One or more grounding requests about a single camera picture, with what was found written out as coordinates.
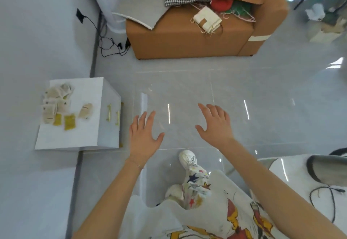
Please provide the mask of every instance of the sneaker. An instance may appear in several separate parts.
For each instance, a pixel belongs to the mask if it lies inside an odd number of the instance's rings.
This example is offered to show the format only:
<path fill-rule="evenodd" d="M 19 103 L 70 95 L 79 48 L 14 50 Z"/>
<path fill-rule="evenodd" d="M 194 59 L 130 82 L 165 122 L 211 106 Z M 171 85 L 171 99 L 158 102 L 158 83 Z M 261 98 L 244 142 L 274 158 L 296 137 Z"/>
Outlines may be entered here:
<path fill-rule="evenodd" d="M 193 152 L 188 149 L 183 150 L 178 155 L 179 162 L 187 170 L 189 165 L 197 164 L 196 156 Z"/>
<path fill-rule="evenodd" d="M 168 191 L 165 193 L 165 198 L 170 196 L 173 196 L 179 200 L 183 200 L 182 185 L 174 184 L 170 188 L 168 188 Z"/>

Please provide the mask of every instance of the black cord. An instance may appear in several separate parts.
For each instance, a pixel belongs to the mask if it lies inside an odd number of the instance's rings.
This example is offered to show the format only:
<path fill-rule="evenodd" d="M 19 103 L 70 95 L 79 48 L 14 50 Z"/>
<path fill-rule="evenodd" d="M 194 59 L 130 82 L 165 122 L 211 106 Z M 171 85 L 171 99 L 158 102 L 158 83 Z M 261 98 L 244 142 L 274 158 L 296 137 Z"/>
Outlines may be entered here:
<path fill-rule="evenodd" d="M 335 216 L 336 216 L 336 205 L 335 205 L 335 199 L 334 199 L 334 194 L 332 193 L 332 190 L 336 190 L 336 191 L 338 191 L 338 192 L 340 192 L 340 193 L 344 193 L 344 192 L 346 192 L 346 191 L 345 191 L 344 189 L 332 188 L 332 187 L 330 187 L 329 185 L 328 185 L 328 186 L 320 186 L 320 187 L 318 187 L 318 188 L 315 188 L 315 189 L 313 189 L 313 190 L 310 192 L 310 202 L 311 202 L 311 204 L 312 204 L 313 207 L 314 207 L 314 204 L 313 204 L 312 198 L 311 198 L 312 193 L 313 193 L 314 191 L 316 191 L 316 190 L 323 189 L 323 188 L 327 188 L 327 189 L 330 190 L 331 199 L 332 199 L 332 205 L 333 205 L 333 207 L 334 207 L 334 214 L 333 214 L 333 216 L 332 216 L 332 221 L 331 221 L 331 223 L 334 223 L 334 221 L 335 221 Z"/>
<path fill-rule="evenodd" d="M 84 17 L 87 18 L 87 19 L 89 19 L 89 21 L 93 24 L 93 26 L 95 27 L 95 29 L 98 31 L 98 28 L 96 27 L 96 25 L 94 24 L 94 22 L 93 22 L 89 17 L 87 17 L 87 16 L 84 16 Z M 116 55 L 116 54 L 119 54 L 120 56 L 124 56 L 124 55 L 128 52 L 128 50 L 129 50 L 130 47 L 125 48 L 124 51 L 121 52 L 120 49 L 119 49 L 119 46 L 117 45 L 118 52 L 116 52 L 116 53 L 111 53 L 111 54 L 108 54 L 108 55 L 104 55 L 104 54 L 102 53 L 103 50 L 109 50 L 109 49 L 111 49 L 111 48 L 115 45 L 115 42 L 114 42 L 114 40 L 113 40 L 112 38 L 107 38 L 107 37 L 105 37 L 106 34 L 107 34 L 107 27 L 106 27 L 105 34 L 104 34 L 104 35 L 101 35 L 102 28 L 101 28 L 101 30 L 100 30 L 100 34 L 99 34 L 100 39 L 99 39 L 99 44 L 98 44 L 98 47 L 100 48 L 102 57 L 105 58 L 105 57 L 107 57 L 107 56 Z M 110 40 L 110 41 L 112 42 L 112 45 L 110 46 L 110 48 L 104 48 L 104 47 L 103 47 L 103 41 L 102 41 L 102 39 L 108 39 L 108 40 Z"/>

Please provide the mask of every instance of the pants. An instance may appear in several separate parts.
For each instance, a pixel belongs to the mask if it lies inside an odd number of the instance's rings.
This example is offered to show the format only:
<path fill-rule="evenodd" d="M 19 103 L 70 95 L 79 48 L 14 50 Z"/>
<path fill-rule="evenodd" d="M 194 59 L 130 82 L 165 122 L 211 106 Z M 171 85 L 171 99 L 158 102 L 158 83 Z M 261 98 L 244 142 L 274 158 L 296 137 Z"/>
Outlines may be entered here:
<path fill-rule="evenodd" d="M 182 184 L 183 201 L 171 196 L 168 199 L 175 200 L 186 210 L 199 207 L 211 195 L 209 178 L 210 175 L 201 166 L 190 165 Z"/>

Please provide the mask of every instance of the forearm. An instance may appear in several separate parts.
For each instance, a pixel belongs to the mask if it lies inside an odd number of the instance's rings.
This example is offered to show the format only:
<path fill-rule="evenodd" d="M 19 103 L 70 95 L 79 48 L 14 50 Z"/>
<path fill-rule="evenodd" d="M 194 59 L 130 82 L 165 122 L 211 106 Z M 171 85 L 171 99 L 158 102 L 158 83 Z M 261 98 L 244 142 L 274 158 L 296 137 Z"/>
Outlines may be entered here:
<path fill-rule="evenodd" d="M 141 169 L 126 160 L 73 239 L 117 238 L 125 210 Z"/>
<path fill-rule="evenodd" d="M 287 237 L 347 238 L 236 140 L 230 140 L 221 152 L 251 188 L 277 228 Z"/>

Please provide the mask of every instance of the white wall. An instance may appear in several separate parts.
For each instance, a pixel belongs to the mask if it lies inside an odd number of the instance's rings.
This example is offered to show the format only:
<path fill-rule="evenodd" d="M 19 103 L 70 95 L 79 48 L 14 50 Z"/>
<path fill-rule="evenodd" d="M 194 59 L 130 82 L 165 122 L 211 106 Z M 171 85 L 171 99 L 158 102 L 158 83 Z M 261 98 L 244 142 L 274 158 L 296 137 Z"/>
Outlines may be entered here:
<path fill-rule="evenodd" d="M 50 79 L 88 77 L 94 0 L 0 0 L 0 237 L 65 237 L 77 153 L 38 152 Z"/>

